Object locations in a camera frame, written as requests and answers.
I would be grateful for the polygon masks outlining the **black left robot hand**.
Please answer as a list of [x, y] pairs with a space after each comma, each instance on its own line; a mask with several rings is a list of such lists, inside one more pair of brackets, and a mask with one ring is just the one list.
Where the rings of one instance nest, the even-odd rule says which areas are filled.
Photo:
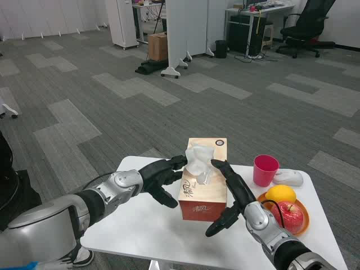
[[178, 202], [168, 193], [163, 185], [171, 185], [182, 178], [181, 169], [187, 165], [187, 158], [183, 155], [175, 156], [169, 160], [155, 161], [142, 169], [139, 173], [143, 179], [141, 193], [150, 194], [161, 205], [176, 208]]

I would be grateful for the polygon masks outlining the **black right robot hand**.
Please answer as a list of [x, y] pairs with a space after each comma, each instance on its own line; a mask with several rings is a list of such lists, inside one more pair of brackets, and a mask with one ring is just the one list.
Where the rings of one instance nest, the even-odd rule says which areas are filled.
[[239, 215], [244, 214], [247, 205], [256, 201], [244, 179], [232, 169], [227, 160], [212, 159], [211, 164], [226, 179], [226, 185], [234, 198], [234, 203], [230, 208], [226, 207], [220, 217], [210, 225], [205, 232], [206, 237], [212, 237], [223, 229], [229, 229], [239, 219]]

